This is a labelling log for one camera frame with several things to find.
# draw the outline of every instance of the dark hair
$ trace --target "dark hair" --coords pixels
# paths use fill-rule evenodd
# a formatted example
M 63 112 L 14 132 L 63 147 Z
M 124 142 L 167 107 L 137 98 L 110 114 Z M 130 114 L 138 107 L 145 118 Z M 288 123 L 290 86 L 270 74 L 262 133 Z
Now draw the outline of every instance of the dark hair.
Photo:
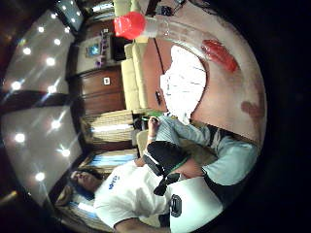
M 83 197 L 85 197 L 86 200 L 90 201 L 94 199 L 94 193 L 91 191 L 86 190 L 84 187 L 82 187 L 77 181 L 72 180 L 70 177 L 73 172 L 87 172 L 93 175 L 95 178 L 98 180 L 102 180 L 103 176 L 98 173 L 95 169 L 93 168 L 77 168 L 76 170 L 72 171 L 70 175 L 68 176 L 68 183 Z

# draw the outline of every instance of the light blue pants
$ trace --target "light blue pants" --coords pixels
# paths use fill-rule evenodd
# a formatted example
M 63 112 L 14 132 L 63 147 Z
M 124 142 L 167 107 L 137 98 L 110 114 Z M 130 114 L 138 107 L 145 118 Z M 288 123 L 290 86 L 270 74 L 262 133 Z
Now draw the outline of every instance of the light blue pants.
M 184 138 L 203 147 L 210 141 L 207 126 L 196 128 L 193 125 L 184 125 L 178 119 L 168 116 L 160 116 L 159 121 L 156 141 L 167 141 L 180 146 L 180 138 Z M 234 140 L 229 136 L 221 139 L 215 151 L 218 160 L 202 168 L 214 183 L 221 185 L 233 185 L 243 180 L 256 163 L 259 153 L 255 145 Z

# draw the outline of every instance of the sofa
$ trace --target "sofa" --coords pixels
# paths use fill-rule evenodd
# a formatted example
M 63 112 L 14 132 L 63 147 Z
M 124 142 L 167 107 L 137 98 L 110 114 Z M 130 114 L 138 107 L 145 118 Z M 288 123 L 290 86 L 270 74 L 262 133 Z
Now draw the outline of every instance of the sofa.
M 141 12 L 137 0 L 114 0 L 115 16 L 123 16 L 130 11 Z M 139 37 L 124 46 L 125 60 L 121 62 L 121 74 L 125 106 L 133 114 L 147 112 L 147 93 L 142 69 L 142 58 L 148 38 Z

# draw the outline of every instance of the television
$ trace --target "television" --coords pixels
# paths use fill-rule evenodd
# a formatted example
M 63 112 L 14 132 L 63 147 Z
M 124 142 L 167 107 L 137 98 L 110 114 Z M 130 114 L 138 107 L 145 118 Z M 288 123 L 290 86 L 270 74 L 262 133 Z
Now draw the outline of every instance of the television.
M 86 56 L 96 56 L 100 54 L 100 44 L 96 43 L 86 48 Z

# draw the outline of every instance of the hand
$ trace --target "hand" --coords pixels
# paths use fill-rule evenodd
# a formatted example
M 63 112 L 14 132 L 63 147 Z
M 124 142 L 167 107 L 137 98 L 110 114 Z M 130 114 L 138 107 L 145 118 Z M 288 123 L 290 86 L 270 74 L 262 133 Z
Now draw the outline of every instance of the hand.
M 151 116 L 148 120 L 148 128 L 149 128 L 148 135 L 151 137 L 155 137 L 158 127 L 159 127 L 159 120 L 155 116 Z

